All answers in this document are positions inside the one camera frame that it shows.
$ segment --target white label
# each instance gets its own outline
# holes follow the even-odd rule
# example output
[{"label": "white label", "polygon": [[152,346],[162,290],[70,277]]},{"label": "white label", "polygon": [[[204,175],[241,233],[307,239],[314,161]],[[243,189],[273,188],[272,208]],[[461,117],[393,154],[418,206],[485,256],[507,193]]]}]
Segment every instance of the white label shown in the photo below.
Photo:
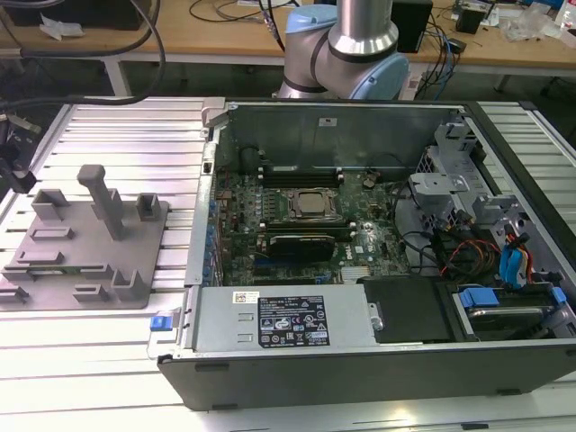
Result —
[{"label": "white label", "polygon": [[330,117],[320,118],[318,125],[321,128],[334,128],[338,126],[338,119]]},{"label": "white label", "polygon": [[260,291],[235,291],[232,293],[233,303],[258,303]]}]

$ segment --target metal case panel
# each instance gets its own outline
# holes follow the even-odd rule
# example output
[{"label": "metal case panel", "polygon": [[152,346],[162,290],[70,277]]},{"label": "metal case panel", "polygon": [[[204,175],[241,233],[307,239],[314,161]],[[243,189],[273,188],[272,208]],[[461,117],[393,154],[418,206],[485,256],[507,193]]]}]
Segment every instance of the metal case panel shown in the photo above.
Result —
[{"label": "metal case panel", "polygon": [[244,409],[531,392],[574,370],[574,349],[160,358],[158,367],[192,410]]}]

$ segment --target sticker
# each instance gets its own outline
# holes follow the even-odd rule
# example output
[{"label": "sticker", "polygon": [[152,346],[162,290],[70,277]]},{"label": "sticker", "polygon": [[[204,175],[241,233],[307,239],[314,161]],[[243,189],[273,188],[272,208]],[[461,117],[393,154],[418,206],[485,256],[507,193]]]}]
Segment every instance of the sticker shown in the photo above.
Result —
[{"label": "sticker", "polygon": [[330,345],[324,297],[261,297],[258,344],[262,348]]},{"label": "sticker", "polygon": [[233,303],[258,303],[260,291],[235,291],[232,293]]},{"label": "sticker", "polygon": [[321,117],[318,125],[321,128],[333,128],[338,125],[338,119],[334,117]]}]

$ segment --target cpu socket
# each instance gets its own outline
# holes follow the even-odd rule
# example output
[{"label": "cpu socket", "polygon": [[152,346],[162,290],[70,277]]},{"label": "cpu socket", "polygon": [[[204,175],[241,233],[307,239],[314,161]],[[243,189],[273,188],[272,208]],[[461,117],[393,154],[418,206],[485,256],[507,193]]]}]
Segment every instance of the cpu socket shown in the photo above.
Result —
[{"label": "cpu socket", "polygon": [[288,193],[288,208],[293,221],[338,217],[331,191],[301,189]]}]

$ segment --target plastic bag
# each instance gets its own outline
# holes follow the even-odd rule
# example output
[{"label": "plastic bag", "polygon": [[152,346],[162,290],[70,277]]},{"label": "plastic bag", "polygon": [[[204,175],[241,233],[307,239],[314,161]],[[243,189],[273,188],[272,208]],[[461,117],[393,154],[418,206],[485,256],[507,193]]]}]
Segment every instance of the plastic bag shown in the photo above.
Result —
[{"label": "plastic bag", "polygon": [[576,29],[576,0],[568,0],[566,5],[562,7],[562,22],[560,28],[562,30]]},{"label": "plastic bag", "polygon": [[533,2],[518,18],[504,21],[500,30],[510,42],[544,37],[544,27],[550,19],[546,15],[549,10],[550,6]]}]

